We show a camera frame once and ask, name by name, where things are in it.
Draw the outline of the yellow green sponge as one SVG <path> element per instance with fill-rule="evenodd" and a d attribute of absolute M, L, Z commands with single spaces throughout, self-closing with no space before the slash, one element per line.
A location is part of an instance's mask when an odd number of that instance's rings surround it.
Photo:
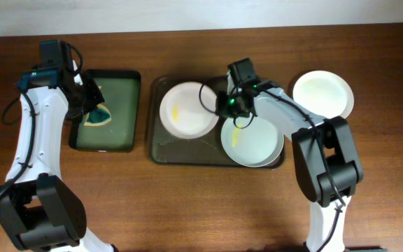
<path fill-rule="evenodd" d="M 112 119 L 109 109 L 103 104 L 85 115 L 83 125 L 86 127 L 100 127 L 109 123 Z"/>

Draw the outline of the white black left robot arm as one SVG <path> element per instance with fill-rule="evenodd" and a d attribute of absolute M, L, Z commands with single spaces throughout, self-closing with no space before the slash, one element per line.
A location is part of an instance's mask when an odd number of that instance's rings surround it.
<path fill-rule="evenodd" d="M 19 251 L 114 251 L 87 227 L 85 208 L 62 181 L 62 124 L 69 110 L 63 84 L 83 91 L 73 76 L 33 70 L 17 84 L 22 105 L 17 150 L 0 185 L 0 224 Z"/>

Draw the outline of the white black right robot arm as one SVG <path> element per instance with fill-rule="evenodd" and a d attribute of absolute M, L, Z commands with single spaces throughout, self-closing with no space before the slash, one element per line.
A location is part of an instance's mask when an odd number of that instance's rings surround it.
<path fill-rule="evenodd" d="M 297 183 L 310 201 L 304 250 L 345 251 L 346 210 L 363 179 L 346 119 L 307 110 L 270 80 L 219 92 L 215 112 L 225 118 L 261 118 L 291 141 Z"/>

